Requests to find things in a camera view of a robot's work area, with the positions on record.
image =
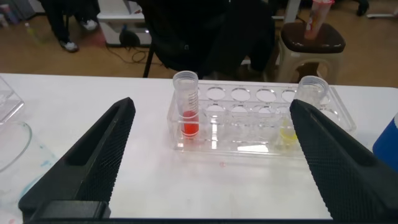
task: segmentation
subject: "person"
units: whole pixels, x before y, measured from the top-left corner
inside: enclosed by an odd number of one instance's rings
[[[63,21],[63,14],[73,14],[75,19],[88,31],[95,30],[98,23],[90,14],[90,2],[85,0],[41,0],[51,29],[61,47],[67,52],[77,52],[79,47],[69,39],[69,30]]]

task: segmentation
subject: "glass beaker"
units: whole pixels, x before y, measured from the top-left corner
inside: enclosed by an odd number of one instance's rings
[[[57,162],[56,157],[32,134],[28,124],[0,125],[0,217],[22,223],[21,197]]]

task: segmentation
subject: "brown stool seat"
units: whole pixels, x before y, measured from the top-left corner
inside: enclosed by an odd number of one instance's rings
[[[344,38],[331,25],[322,24],[315,40],[304,38],[305,26],[304,23],[296,22],[283,26],[280,36],[289,50],[312,54],[334,54],[344,50]]]

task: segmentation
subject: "textured black grip pad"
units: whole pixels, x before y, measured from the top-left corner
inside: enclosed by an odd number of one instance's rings
[[[51,200],[108,203],[135,113],[130,98],[110,107],[19,200],[24,221]]]
[[[315,107],[290,106],[318,190],[337,221],[398,219],[398,174]]]

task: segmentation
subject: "orange cup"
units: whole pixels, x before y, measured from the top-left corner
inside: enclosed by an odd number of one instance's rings
[[[310,18],[305,28],[304,37],[308,40],[315,40],[323,22],[328,15],[330,6],[334,0],[313,0]]]

